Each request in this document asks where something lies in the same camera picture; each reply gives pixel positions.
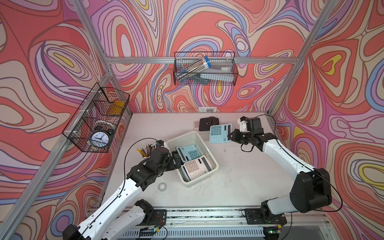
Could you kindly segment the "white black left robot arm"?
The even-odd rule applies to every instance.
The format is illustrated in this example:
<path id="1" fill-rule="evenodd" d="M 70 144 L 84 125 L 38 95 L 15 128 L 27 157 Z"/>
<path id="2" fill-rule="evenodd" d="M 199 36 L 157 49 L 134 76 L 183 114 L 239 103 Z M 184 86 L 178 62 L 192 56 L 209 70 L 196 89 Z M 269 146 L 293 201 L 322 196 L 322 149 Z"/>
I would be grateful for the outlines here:
<path id="1" fill-rule="evenodd" d="M 128 229 L 151 215 L 153 207 L 139 200 L 127 213 L 120 215 L 144 190 L 167 171 L 176 169 L 167 144 L 159 140 L 150 157 L 142 160 L 126 174 L 122 184 L 108 200 L 80 224 L 68 225 L 64 240 L 117 240 Z"/>

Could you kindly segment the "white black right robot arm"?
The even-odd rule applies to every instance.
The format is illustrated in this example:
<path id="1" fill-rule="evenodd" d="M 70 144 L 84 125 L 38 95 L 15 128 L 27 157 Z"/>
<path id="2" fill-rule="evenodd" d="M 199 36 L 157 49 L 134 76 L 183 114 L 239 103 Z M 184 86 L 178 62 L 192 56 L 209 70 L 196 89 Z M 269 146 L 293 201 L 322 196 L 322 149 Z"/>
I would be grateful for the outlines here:
<path id="1" fill-rule="evenodd" d="M 266 200 L 261 204 L 263 222 L 271 223 L 286 213 L 307 213 L 332 203 L 332 184 L 329 172 L 317 169 L 294 155 L 272 133 L 265 133 L 261 120 L 241 117 L 239 129 L 229 134 L 229 139 L 243 145 L 251 144 L 275 160 L 294 180 L 288 195 Z"/>

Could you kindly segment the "dark maroon calculator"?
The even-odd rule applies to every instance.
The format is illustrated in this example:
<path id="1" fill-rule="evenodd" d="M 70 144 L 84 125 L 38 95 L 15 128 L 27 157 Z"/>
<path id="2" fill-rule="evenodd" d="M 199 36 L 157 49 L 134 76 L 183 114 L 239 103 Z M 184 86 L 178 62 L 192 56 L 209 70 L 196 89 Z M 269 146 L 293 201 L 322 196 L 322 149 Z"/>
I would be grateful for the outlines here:
<path id="1" fill-rule="evenodd" d="M 209 131 L 211 126 L 219 125 L 220 121 L 216 117 L 201 118 L 199 121 L 199 131 L 206 132 Z"/>

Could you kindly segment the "light blue calculator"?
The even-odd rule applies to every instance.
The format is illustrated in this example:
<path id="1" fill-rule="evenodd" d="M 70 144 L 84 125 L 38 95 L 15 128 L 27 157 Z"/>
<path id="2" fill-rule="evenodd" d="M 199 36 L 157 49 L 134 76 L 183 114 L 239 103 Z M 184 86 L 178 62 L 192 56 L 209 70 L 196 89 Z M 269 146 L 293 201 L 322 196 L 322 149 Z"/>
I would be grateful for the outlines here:
<path id="1" fill-rule="evenodd" d="M 210 127 L 210 143 L 223 144 L 230 142 L 232 124 L 214 125 Z"/>
<path id="2" fill-rule="evenodd" d="M 183 163 L 198 159 L 202 156 L 202 154 L 200 153 L 199 149 L 195 144 L 187 145 L 183 147 L 176 147 L 176 150 L 179 156 L 181 157 Z"/>

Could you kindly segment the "white plastic storage box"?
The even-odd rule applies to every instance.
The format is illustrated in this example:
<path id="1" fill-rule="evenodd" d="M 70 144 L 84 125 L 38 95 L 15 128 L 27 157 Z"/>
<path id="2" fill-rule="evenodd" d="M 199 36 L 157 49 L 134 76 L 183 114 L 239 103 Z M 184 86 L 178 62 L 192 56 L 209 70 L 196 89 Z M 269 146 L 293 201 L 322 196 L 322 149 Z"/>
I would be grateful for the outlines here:
<path id="1" fill-rule="evenodd" d="M 219 164 L 217 160 L 215 159 L 211 150 L 208 148 L 208 146 L 203 141 L 202 137 L 198 132 L 191 131 L 167 141 L 168 148 L 171 151 L 175 151 L 176 147 L 184 147 L 184 146 L 193 145 L 193 144 L 196 145 L 197 150 L 203 157 L 205 157 L 207 162 L 211 164 L 212 170 L 209 171 L 208 173 L 203 174 L 202 176 L 197 177 L 194 180 L 188 181 L 187 177 L 183 173 L 182 168 L 178 169 L 177 170 L 178 176 L 182 184 L 186 187 L 191 187 L 192 185 L 211 177 L 211 175 L 213 175 L 219 169 Z"/>

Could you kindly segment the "white pink-keyed calculator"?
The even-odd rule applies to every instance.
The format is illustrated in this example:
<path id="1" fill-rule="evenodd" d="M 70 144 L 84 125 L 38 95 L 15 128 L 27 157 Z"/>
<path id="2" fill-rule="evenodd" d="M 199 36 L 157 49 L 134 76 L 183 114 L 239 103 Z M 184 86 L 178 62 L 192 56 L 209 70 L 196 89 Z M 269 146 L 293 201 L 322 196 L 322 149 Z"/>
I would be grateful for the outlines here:
<path id="1" fill-rule="evenodd" d="M 183 167 L 189 181 L 195 180 L 214 169 L 205 155 L 184 163 Z"/>

